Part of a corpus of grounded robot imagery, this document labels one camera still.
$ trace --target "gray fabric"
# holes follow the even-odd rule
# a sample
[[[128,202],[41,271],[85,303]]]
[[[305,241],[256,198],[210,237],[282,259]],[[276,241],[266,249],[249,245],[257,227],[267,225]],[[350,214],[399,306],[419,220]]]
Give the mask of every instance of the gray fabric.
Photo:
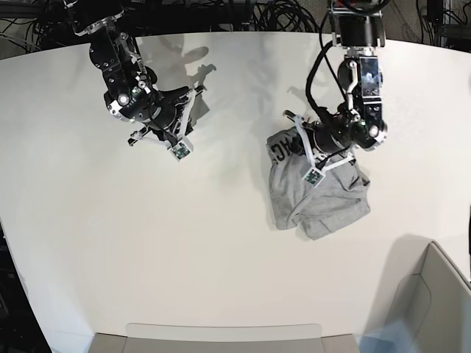
[[[277,228],[285,230],[299,224],[308,237],[316,240],[367,215],[369,180],[358,166],[346,163],[334,168],[313,188],[302,179],[310,167],[306,156],[290,152],[296,136],[293,128],[267,140],[272,160],[269,190]]]

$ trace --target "white table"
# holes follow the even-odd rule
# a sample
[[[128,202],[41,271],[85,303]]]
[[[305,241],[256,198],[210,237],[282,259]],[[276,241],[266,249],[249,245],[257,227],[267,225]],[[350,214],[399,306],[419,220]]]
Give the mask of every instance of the white table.
[[[394,41],[380,51],[389,137],[358,153],[372,212],[311,241],[274,227],[265,142],[291,126],[285,109],[308,110],[317,35],[172,35],[141,51],[161,89],[217,68],[181,163],[128,147],[140,127],[106,111],[88,46],[0,62],[0,217],[54,349],[83,352],[94,332],[125,335],[128,323],[360,334],[383,323],[430,239],[453,244],[469,277],[471,56]],[[335,67],[342,55],[331,51]],[[325,65],[315,83],[333,110]]]

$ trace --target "gray garment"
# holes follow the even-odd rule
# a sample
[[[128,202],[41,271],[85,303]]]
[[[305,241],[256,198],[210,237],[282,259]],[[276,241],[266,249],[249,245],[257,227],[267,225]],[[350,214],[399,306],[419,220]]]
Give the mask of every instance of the gray garment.
[[[368,178],[358,166],[346,163],[328,171],[317,188],[302,179],[309,169],[305,155],[290,151],[295,128],[283,130],[267,140],[272,159],[269,189],[280,230],[296,227],[313,240],[335,232],[369,213]]]

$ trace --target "white tabletop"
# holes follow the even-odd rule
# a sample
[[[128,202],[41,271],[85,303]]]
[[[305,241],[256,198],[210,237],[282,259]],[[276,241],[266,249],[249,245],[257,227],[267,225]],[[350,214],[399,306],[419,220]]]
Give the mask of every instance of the white tabletop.
[[[108,114],[88,46],[0,62],[0,217],[53,348],[61,335],[125,335],[128,323],[363,333],[383,323],[431,239],[453,244],[469,277],[469,54],[380,50],[389,137],[357,156],[372,212],[312,241],[275,229],[265,142],[291,126],[284,110],[308,111],[317,35],[171,35],[143,38],[141,51],[164,90],[216,67],[181,163],[127,145],[140,126]],[[331,50],[334,67],[343,53]],[[326,66],[315,84],[333,110],[341,97]]]

